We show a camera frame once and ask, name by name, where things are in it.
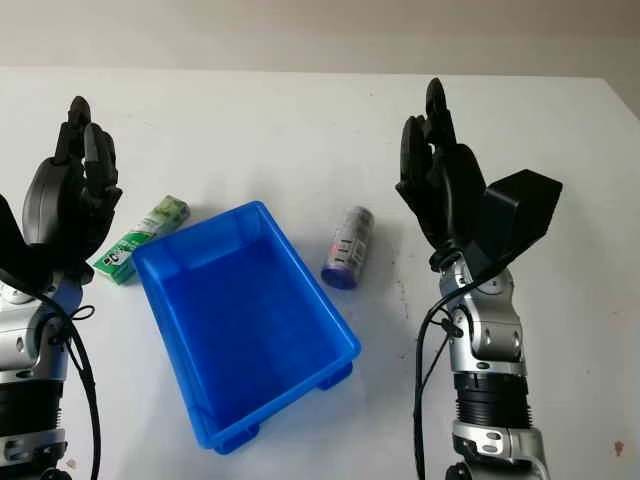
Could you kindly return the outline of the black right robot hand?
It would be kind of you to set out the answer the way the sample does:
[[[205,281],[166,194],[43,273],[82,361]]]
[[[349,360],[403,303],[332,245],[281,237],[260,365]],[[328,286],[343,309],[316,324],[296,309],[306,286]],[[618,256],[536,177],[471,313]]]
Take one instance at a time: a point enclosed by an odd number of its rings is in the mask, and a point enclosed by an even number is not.
[[[443,84],[435,77],[426,89],[425,113],[403,126],[395,186],[434,249],[432,271],[447,269],[470,242],[485,188],[474,153],[457,141]]]

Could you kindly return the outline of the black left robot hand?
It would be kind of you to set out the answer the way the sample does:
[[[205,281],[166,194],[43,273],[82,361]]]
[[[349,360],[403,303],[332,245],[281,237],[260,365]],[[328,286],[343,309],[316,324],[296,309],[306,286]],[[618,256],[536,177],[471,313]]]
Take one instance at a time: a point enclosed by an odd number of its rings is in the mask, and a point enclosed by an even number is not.
[[[104,242],[122,195],[117,186],[111,135],[91,120],[89,103],[71,102],[54,155],[42,161],[22,209],[25,243],[40,266],[82,285],[93,278],[88,264]]]

